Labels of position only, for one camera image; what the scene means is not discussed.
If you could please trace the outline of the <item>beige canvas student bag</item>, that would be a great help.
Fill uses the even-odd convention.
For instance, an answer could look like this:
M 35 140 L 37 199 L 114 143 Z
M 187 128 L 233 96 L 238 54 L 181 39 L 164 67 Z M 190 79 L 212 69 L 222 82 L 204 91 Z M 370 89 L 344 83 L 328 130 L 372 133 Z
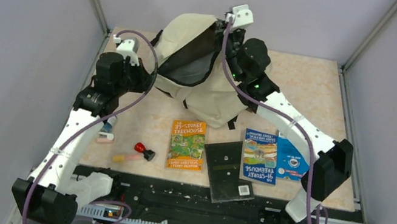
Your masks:
M 151 41 L 158 57 L 154 86 L 208 126 L 233 130 L 246 106 L 222 67 L 225 29 L 214 15 L 174 18 Z

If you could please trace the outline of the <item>blue 91-storey treehouse book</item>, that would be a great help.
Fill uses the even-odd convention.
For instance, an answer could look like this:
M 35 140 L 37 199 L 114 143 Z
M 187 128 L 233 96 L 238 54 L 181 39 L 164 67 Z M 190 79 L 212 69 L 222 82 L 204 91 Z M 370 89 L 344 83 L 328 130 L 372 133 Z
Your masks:
M 264 185 L 276 184 L 277 136 L 246 128 L 240 178 Z

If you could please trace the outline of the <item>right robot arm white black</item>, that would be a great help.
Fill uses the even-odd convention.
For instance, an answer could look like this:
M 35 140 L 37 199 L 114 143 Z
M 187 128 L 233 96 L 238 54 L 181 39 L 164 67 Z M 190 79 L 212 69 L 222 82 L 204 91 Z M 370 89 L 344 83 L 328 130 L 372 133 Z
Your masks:
M 245 30 L 232 21 L 215 21 L 216 40 L 223 55 L 222 74 L 238 99 L 252 112 L 269 121 L 308 162 L 302 187 L 290 200 L 279 224 L 304 224 L 311 212 L 352 173 L 353 145 L 337 141 L 307 120 L 266 73 L 271 63 L 261 39 L 245 39 Z

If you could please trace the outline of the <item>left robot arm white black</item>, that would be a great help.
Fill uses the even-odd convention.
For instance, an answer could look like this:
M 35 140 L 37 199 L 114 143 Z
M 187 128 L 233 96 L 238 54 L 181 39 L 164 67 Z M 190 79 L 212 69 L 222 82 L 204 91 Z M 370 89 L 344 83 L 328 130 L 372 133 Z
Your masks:
M 27 179 L 17 178 L 12 194 L 22 216 L 22 224 L 71 224 L 79 208 L 77 194 L 69 191 L 70 176 L 84 151 L 110 117 L 132 107 L 119 108 L 126 93 L 147 95 L 158 70 L 148 72 L 141 59 L 107 52 L 99 56 L 90 83 L 73 103 L 60 136 L 42 163 Z

